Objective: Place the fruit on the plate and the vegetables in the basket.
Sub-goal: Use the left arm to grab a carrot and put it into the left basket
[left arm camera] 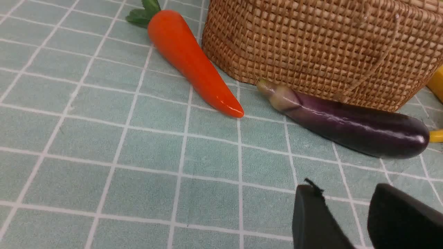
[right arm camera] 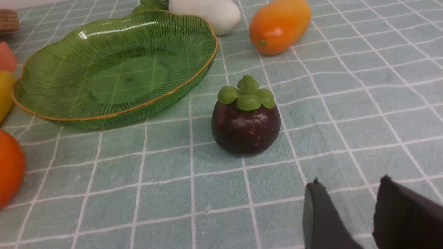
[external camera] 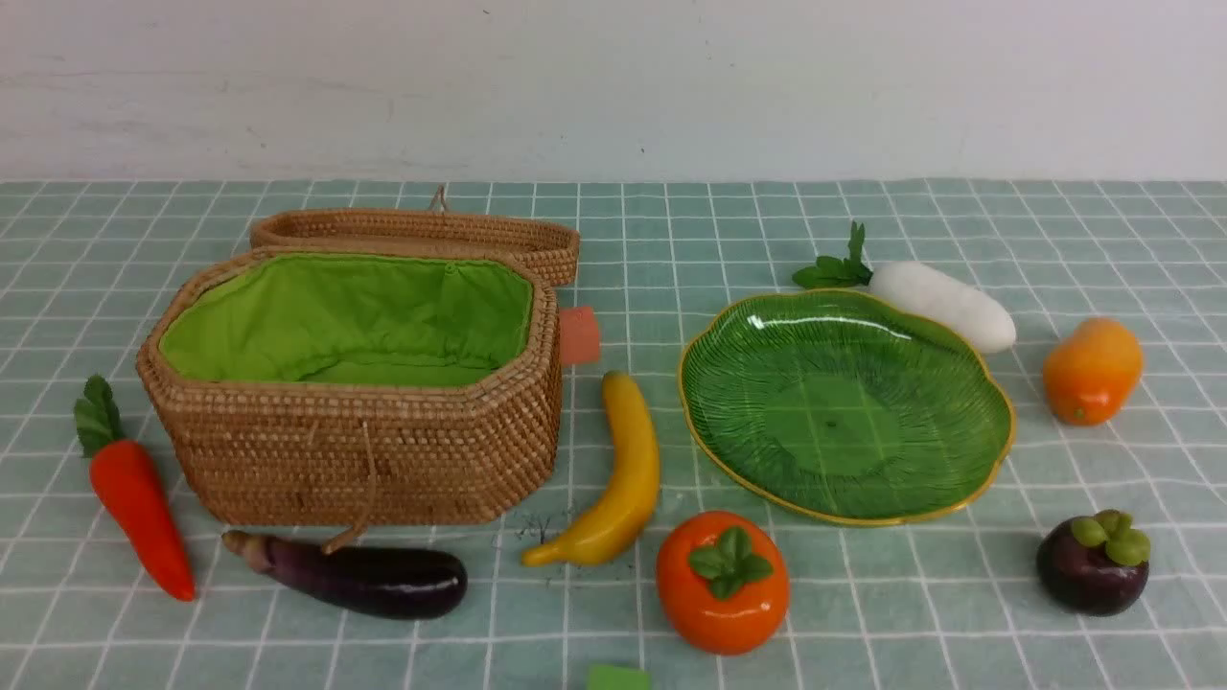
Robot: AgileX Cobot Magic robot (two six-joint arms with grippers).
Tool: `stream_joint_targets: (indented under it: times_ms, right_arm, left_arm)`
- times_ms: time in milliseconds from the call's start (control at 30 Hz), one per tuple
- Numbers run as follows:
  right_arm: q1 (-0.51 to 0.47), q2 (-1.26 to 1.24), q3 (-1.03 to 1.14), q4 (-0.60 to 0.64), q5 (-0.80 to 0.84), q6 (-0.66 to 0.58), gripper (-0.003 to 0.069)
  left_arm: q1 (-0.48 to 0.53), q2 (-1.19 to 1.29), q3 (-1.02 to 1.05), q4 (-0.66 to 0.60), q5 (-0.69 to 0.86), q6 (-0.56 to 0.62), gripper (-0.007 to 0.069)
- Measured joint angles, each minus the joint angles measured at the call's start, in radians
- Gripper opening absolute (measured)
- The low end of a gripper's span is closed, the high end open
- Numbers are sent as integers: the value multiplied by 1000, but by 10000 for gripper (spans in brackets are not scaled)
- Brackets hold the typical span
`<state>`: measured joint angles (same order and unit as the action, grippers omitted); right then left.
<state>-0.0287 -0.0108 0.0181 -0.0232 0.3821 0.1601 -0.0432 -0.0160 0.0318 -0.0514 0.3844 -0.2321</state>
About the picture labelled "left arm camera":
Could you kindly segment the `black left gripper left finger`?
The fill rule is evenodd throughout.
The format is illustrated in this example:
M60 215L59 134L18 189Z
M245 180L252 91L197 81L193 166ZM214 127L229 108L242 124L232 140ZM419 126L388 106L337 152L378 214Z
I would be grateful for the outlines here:
M335 220L323 196L323 189L306 178L296 188L292 237L294 249L354 249Z

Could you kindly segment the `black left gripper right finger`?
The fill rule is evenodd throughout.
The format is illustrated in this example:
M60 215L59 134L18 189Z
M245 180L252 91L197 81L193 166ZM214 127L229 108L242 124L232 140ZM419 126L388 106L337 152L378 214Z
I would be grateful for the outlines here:
M370 201L367 230L375 249L441 249L443 215L387 183Z

